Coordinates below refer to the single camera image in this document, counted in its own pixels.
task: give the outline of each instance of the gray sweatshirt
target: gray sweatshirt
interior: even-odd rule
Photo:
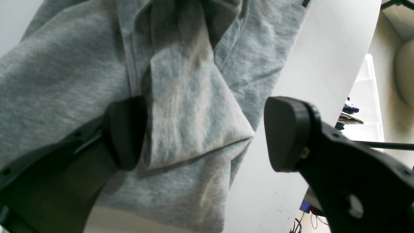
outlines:
[[[45,0],[0,58],[0,167],[143,95],[142,161],[98,204],[221,232],[303,0]]]

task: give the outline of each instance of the gray fabric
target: gray fabric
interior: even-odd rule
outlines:
[[[0,58],[0,166],[143,95],[143,160],[98,204],[222,231],[229,182],[304,19],[301,2],[45,0]]]

